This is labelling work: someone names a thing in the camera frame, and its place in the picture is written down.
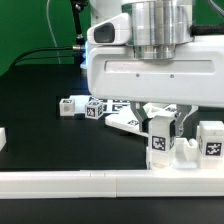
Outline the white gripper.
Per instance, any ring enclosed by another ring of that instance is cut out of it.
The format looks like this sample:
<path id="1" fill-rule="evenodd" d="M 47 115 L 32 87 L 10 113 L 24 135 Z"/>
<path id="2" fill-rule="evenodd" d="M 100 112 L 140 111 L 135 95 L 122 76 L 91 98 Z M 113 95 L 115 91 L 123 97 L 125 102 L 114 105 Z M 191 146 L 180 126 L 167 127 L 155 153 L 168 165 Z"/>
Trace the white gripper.
<path id="1" fill-rule="evenodd" d="M 224 35 L 198 36 L 177 46 L 174 58 L 162 60 L 136 58 L 127 45 L 130 37 L 126 13 L 88 29 L 87 82 L 94 97 L 131 101 L 141 132 L 148 131 L 141 102 L 180 104 L 176 136 L 183 135 L 184 121 L 197 106 L 224 107 Z"/>

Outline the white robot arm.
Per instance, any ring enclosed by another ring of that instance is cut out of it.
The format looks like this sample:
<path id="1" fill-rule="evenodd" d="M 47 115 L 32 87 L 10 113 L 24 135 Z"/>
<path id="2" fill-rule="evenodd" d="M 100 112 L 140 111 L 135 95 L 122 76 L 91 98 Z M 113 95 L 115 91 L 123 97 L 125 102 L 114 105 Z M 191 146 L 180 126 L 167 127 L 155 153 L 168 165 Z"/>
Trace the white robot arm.
<path id="1" fill-rule="evenodd" d="M 224 108 L 224 24 L 195 25 L 194 0 L 122 0 L 121 13 L 87 31 L 87 81 L 96 98 L 175 104 L 180 126 L 194 106 Z"/>

